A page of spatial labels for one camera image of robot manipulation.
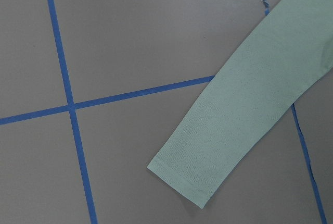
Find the olive green long-sleeve shirt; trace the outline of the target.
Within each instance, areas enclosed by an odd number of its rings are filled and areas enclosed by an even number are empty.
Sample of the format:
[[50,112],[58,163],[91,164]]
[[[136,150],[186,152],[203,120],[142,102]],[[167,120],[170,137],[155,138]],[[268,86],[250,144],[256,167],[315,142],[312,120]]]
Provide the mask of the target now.
[[229,173],[332,69],[332,0],[281,0],[199,95],[148,169],[203,208]]

